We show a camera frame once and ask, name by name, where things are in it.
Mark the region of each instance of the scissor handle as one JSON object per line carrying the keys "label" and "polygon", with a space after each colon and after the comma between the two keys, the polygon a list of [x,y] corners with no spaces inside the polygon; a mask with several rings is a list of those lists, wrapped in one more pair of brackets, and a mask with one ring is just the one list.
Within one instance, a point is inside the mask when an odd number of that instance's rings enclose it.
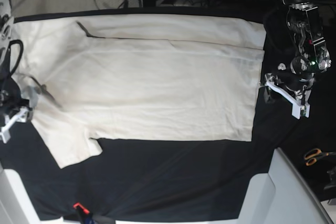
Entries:
{"label": "scissor handle", "polygon": [[307,152],[303,157],[305,158],[304,160],[309,160],[311,159],[312,157],[315,157],[319,154],[321,154],[322,151],[321,149],[318,149],[318,148],[314,148],[314,149],[311,149],[309,152]]}
{"label": "scissor handle", "polygon": [[317,162],[317,159],[313,157],[306,162],[306,165],[311,166],[311,165],[315,164],[316,162]]}

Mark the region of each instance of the scissors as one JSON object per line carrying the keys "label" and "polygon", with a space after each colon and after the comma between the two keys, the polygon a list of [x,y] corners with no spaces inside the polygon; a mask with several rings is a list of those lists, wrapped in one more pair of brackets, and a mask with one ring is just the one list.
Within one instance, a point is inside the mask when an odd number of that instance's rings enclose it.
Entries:
{"label": "scissors", "polygon": [[325,158],[327,156],[336,155],[336,152],[323,152],[321,149],[314,148],[307,152],[303,158],[306,161],[307,166],[315,164],[318,160]]}

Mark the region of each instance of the red clip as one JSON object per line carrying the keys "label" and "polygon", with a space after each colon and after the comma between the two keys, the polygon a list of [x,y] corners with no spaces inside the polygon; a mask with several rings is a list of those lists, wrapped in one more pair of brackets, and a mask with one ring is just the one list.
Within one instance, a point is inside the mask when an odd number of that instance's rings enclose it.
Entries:
{"label": "red clip", "polygon": [[90,213],[90,211],[88,209],[86,209],[81,203],[77,202],[76,204],[74,204],[74,208],[76,209],[77,207],[80,207],[81,209],[83,209],[83,212],[88,215]]}

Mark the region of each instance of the black cloth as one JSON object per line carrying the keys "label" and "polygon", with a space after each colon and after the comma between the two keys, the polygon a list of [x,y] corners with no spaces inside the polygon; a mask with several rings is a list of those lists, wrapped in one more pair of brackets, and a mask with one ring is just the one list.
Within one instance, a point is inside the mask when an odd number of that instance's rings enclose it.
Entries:
{"label": "black cloth", "polygon": [[[332,42],[328,48],[332,57]],[[266,39],[262,70],[268,71],[281,57]],[[59,169],[34,127],[18,123],[9,143],[0,143],[0,162],[21,175],[41,220],[73,214],[76,202],[116,220],[236,219],[250,179],[268,172],[276,147],[283,146],[304,172],[307,149],[318,145],[330,151],[336,145],[330,141],[335,139],[334,69],[314,87],[308,119],[291,116],[286,101],[265,104],[260,89],[252,142],[99,140],[101,155]],[[318,190],[319,177],[309,172],[305,176],[312,176],[309,181]]]}

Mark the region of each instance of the orange scissors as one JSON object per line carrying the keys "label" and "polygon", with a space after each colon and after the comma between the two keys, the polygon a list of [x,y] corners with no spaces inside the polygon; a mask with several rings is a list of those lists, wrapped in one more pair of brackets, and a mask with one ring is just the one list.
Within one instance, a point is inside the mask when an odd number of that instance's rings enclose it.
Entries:
{"label": "orange scissors", "polygon": [[307,152],[303,158],[306,161],[307,166],[315,164],[318,160],[323,159],[327,156],[336,155],[336,152],[323,152],[321,149],[314,148]]}

